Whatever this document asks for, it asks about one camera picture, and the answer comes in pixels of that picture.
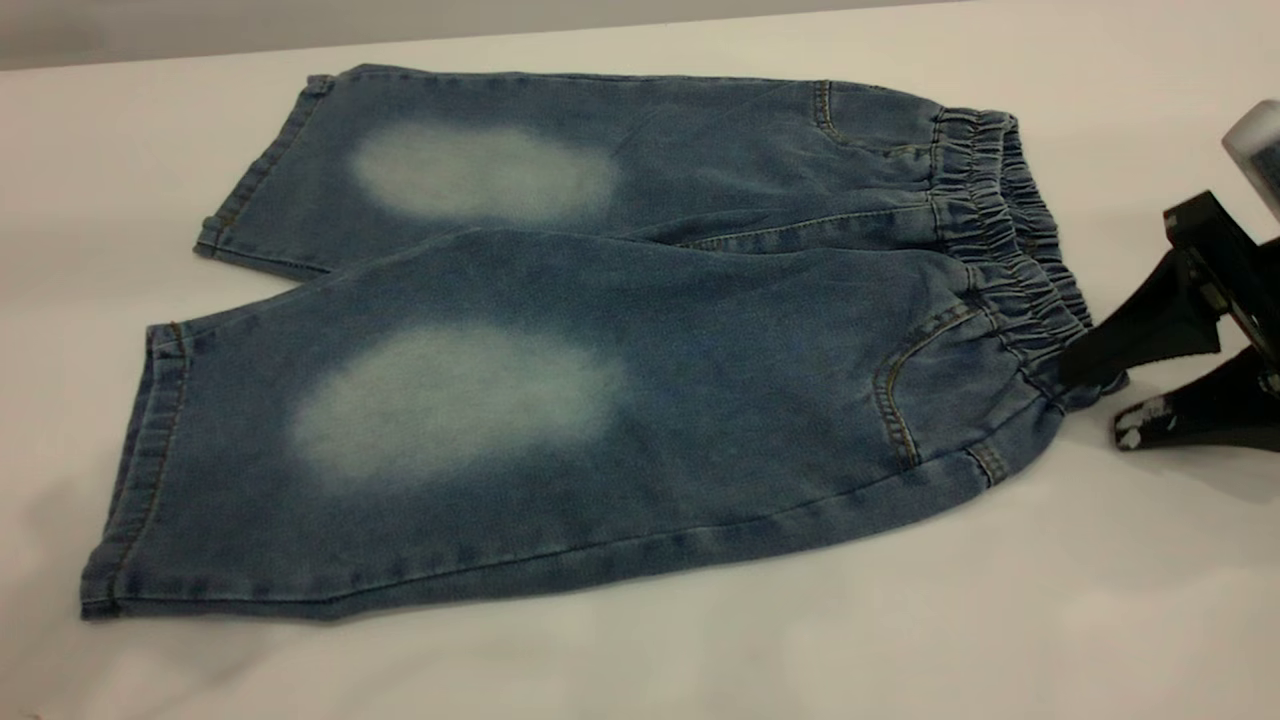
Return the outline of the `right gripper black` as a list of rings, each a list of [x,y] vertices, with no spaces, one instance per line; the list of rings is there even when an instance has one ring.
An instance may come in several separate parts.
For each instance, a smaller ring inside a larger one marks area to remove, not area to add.
[[[1224,446],[1279,451],[1277,255],[1256,243],[1210,191],[1164,213],[1166,252],[1140,287],[1060,356],[1070,389],[1114,393],[1129,372],[1219,354],[1216,290],[1253,347],[1207,375],[1130,406],[1114,419],[1115,446]]]

